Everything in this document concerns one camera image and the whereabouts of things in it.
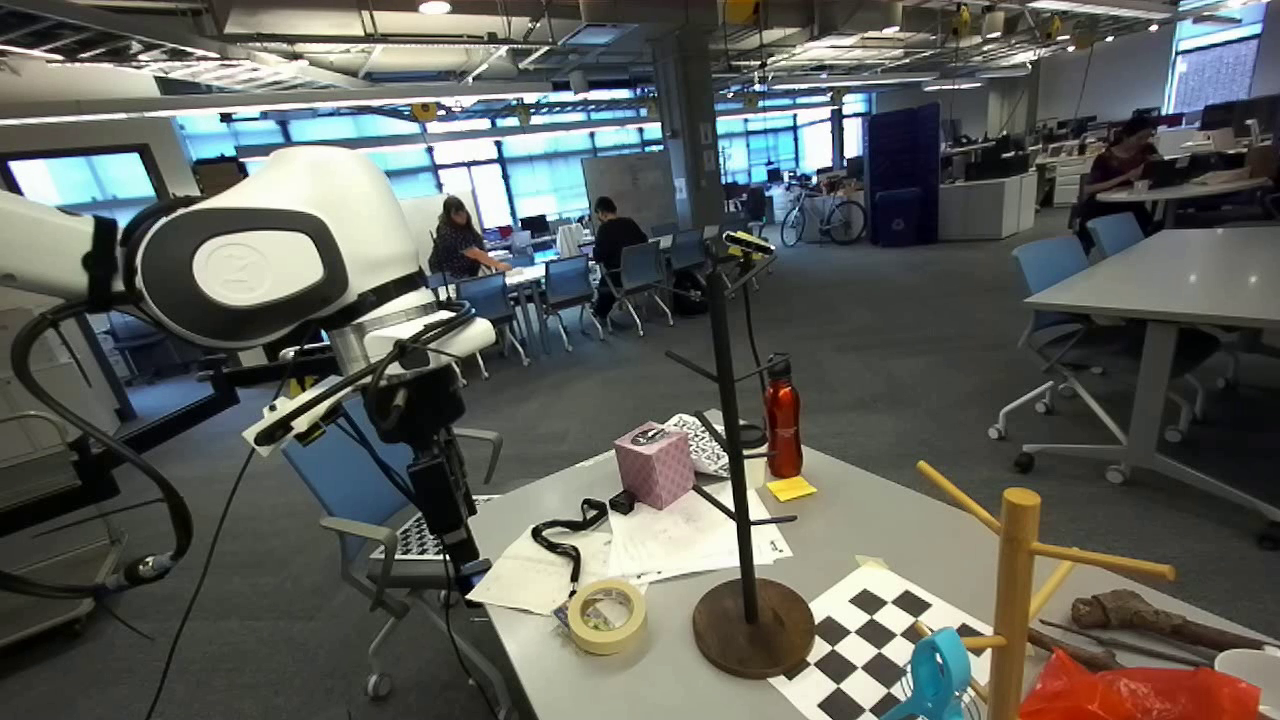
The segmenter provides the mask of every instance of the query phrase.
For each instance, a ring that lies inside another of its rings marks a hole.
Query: cup
[[[1216,670],[1266,690],[1262,715],[1280,720],[1280,650],[1232,648],[1213,660]]]

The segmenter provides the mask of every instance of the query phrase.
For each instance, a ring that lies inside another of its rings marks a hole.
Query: wooden stick
[[[953,484],[953,479],[950,479],[946,471],[937,471],[928,460],[917,460],[917,471],[919,471],[937,490],[946,490],[953,502],[961,502],[971,520],[989,525],[989,531],[1002,537],[1002,520],[995,520],[989,506],[982,506],[971,495],[966,495],[961,484]]]
[[[992,687],[989,683],[971,681],[968,687],[971,687],[977,701],[983,701],[992,707]]]
[[[1058,554],[1058,561],[1075,561],[1075,565],[1097,565],[1130,574],[1158,574],[1158,579],[1176,579],[1172,565],[1151,565],[1136,554],[1114,554],[1114,551],[1085,551],[1085,546],[1064,546],[1064,543],[1032,543],[1037,554]]]
[[[1028,669],[1028,606],[1032,606],[1032,546],[1039,543],[1039,495],[1032,488],[1004,488],[1002,502],[1002,574],[995,574],[995,635],[992,650],[992,720],[1018,720]]]
[[[1072,574],[1072,561],[1058,565],[1054,574],[1039,585],[1039,593],[1032,594],[1032,625],[1039,618],[1045,605],[1064,586],[1064,579]]]

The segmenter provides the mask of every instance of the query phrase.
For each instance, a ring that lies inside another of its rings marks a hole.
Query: white paper
[[[607,574],[607,526],[564,531],[564,537],[555,531],[555,541],[581,546],[586,554],[581,585]],[[539,546],[524,526],[505,546],[505,554],[483,572],[483,579],[467,593],[467,601],[552,617],[570,601],[570,561]]]
[[[707,495],[731,506],[731,484],[711,484]],[[767,506],[748,490],[753,520],[767,520]],[[636,502],[632,517],[607,517],[614,525],[614,574],[669,579],[690,572],[735,568],[735,525],[690,490],[669,506]],[[776,525],[753,525],[758,565],[791,554],[791,543]]]

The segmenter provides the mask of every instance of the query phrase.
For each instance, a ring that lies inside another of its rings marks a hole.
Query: woman
[[[471,212],[457,194],[446,194],[446,208],[442,208],[434,270],[446,270],[446,275],[510,270],[505,261],[483,252]]]
[[[1151,136],[1158,136],[1158,119],[1131,114],[1114,136],[1114,145],[1091,158],[1085,200],[1075,208],[1075,237],[1085,240],[1085,252],[1091,247],[1091,237],[1085,224],[1097,215],[1131,212],[1149,237],[1158,230],[1158,215],[1149,212],[1149,204],[1102,204],[1097,200],[1102,191],[1130,189],[1131,179],[1140,179],[1149,170],[1151,158],[1159,158]]]

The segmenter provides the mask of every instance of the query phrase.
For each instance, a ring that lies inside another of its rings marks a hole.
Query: table
[[[957,506],[928,499],[911,488],[888,484],[836,456],[805,456],[805,474],[820,488],[800,502],[773,506],[796,511],[786,525],[791,561],[760,568],[760,574],[820,594],[855,568],[855,554],[882,554],[891,572],[925,585],[928,593],[992,618],[995,601],[995,537]],[[482,502],[471,531],[483,551],[505,551],[528,525],[550,517],[575,517],[581,495],[614,495],[620,488],[615,460],[593,456],[522,490]],[[491,606],[491,626],[535,707],[552,720],[652,720],[652,715],[796,715],[796,707],[763,681],[735,681],[716,670],[692,638],[696,601],[735,572],[707,572],[647,586],[647,635],[620,657],[575,650],[545,617]],[[1110,593],[1131,579],[1080,568],[1054,601],[1050,617],[1064,617],[1072,594]],[[1208,610],[1176,605],[1143,586],[1151,605],[1226,625]]]
[[[1228,502],[1254,506],[1280,531],[1280,506],[1237,490],[1159,451],[1159,417],[1181,322],[1280,326],[1280,226],[1176,226],[1028,295],[1045,310],[1091,310],[1143,318],[1143,355],[1125,443],[1097,443],[1091,456],[1116,460],[1110,471],[1125,479],[1131,469],[1159,471]]]
[[[1190,185],[1172,189],[1121,189],[1121,191],[1097,191],[1102,204],[1159,204],[1159,218],[1172,218],[1172,208],[1186,200],[1208,200],[1208,194],[1237,194],[1237,191],[1266,191],[1271,189],[1268,176],[1244,176],[1244,170],[1204,170]]]

